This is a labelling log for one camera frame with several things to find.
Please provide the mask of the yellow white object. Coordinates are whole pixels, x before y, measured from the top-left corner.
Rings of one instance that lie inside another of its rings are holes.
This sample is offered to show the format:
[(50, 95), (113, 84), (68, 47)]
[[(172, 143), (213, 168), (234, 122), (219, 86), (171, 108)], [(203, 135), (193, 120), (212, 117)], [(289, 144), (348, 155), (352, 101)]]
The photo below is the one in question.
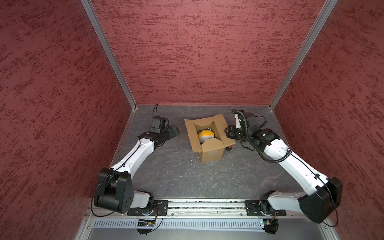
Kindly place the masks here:
[(199, 142), (200, 142), (201, 145), (206, 140), (215, 138), (215, 134), (214, 134), (214, 132), (212, 131), (211, 128), (206, 128), (204, 130), (199, 130), (197, 132), (197, 134), (198, 134), (198, 139), (199, 139)]

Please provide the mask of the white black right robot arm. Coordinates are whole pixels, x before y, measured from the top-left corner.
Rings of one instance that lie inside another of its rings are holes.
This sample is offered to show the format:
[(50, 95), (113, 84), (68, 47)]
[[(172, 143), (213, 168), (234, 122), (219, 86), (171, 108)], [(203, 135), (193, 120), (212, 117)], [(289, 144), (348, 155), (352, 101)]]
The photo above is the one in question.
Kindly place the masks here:
[(279, 164), (302, 188), (299, 193), (269, 191), (264, 194), (257, 207), (262, 215), (272, 216), (278, 211), (298, 212), (321, 224), (337, 212), (343, 191), (339, 179), (330, 179), (305, 162), (277, 133), (265, 128), (265, 123), (258, 124), (254, 114), (243, 110), (231, 112), (236, 124), (225, 129), (227, 137), (249, 143), (249, 150), (257, 152), (269, 164)]

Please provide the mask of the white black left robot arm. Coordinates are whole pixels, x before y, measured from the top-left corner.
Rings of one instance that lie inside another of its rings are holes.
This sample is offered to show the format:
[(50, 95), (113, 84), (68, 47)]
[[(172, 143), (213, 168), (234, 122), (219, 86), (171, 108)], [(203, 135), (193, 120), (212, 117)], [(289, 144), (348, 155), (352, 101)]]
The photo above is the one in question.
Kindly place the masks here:
[(178, 135), (178, 128), (170, 125), (167, 118), (152, 117), (149, 131), (138, 136), (136, 145), (118, 163), (98, 173), (91, 207), (120, 214), (127, 214), (130, 209), (138, 209), (144, 215), (152, 214), (155, 208), (153, 194), (134, 191), (133, 178), (149, 155)]

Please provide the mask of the brown cardboard express box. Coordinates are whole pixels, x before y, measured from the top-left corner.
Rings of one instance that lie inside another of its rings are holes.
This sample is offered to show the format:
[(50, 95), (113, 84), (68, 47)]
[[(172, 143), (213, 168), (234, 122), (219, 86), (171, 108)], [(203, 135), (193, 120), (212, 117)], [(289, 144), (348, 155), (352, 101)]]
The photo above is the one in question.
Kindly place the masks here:
[[(197, 120), (185, 120), (185, 125), (192, 151), (198, 154), (201, 164), (221, 160), (226, 147), (236, 144), (235, 140), (227, 138), (225, 134), (228, 124), (222, 114)], [(201, 145), (197, 132), (206, 128), (212, 129), (215, 138), (208, 139)]]

